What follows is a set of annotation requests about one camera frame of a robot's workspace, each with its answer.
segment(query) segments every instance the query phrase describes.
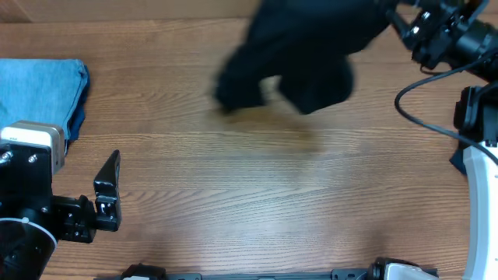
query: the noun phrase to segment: wood grain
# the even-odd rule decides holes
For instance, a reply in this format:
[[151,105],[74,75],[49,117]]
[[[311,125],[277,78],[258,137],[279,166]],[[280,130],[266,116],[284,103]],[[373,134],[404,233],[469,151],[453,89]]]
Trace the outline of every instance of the wood grain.
[[[87,119],[54,193],[94,198],[93,176],[122,152],[121,229],[90,245],[60,242],[43,279],[116,275],[139,262],[203,274],[327,271],[377,256],[458,278],[469,203],[466,179],[447,161],[457,143],[395,112],[397,91],[423,76],[393,31],[352,56],[347,102],[300,116],[269,93],[267,107],[222,117],[209,98],[213,77],[246,25],[0,26],[2,57],[81,58],[91,72]],[[403,105],[451,128],[460,91],[480,83],[461,74]]]
[[[89,22],[133,19],[198,19],[248,17],[260,0],[2,0],[16,1],[34,23]],[[413,7],[400,6],[407,16]],[[491,1],[484,13],[494,14]]]
[[16,0],[0,1],[0,23],[30,22],[30,18]]

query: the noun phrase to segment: black cloth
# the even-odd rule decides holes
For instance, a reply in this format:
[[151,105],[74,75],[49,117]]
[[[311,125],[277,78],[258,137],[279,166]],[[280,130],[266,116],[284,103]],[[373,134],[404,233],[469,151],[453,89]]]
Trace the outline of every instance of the black cloth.
[[387,26],[374,0],[264,0],[215,98],[228,112],[263,106],[259,82],[280,75],[280,93],[302,114],[341,103],[354,84],[347,56]]

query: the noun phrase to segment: denim fabric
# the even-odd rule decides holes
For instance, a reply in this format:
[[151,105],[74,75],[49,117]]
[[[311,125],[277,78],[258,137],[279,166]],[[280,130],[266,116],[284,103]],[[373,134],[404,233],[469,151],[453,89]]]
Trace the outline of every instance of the denim fabric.
[[57,124],[74,141],[88,88],[80,60],[0,59],[0,128],[21,120]]

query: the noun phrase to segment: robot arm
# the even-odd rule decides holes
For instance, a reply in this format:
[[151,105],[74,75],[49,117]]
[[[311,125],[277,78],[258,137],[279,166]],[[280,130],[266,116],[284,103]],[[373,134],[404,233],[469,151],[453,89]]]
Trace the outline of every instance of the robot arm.
[[93,181],[96,200],[52,194],[64,166],[64,132],[56,125],[19,121],[0,130],[0,279],[37,280],[58,241],[92,243],[97,230],[117,231],[120,153]]
[[[488,149],[498,156],[498,148]],[[464,163],[470,187],[471,239],[463,279],[497,279],[498,166],[474,147],[464,151]]]
[[[414,61],[428,69],[435,69],[441,62],[453,69],[474,65],[466,70],[489,82],[485,87],[468,87],[461,93],[454,126],[460,131],[471,200],[471,240],[463,279],[498,279],[498,32],[477,19],[488,1],[402,2],[422,8],[411,24],[396,13],[397,3],[387,5],[385,15],[413,52]],[[409,265],[384,267],[386,280],[433,279]]]

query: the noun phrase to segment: screw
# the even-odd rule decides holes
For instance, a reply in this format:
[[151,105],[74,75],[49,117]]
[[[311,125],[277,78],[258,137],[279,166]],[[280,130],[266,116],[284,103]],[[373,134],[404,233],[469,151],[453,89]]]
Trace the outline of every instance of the screw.
[[423,18],[424,20],[427,20],[429,17],[430,17],[430,12],[424,12],[424,13],[422,14],[422,18]]
[[12,152],[4,152],[2,155],[2,159],[11,159],[13,157]]
[[420,27],[414,26],[412,29],[412,33],[417,34],[420,31]]
[[30,158],[28,159],[28,162],[30,162],[30,163],[35,163],[37,160],[38,160],[37,155],[32,155],[32,156],[30,156]]

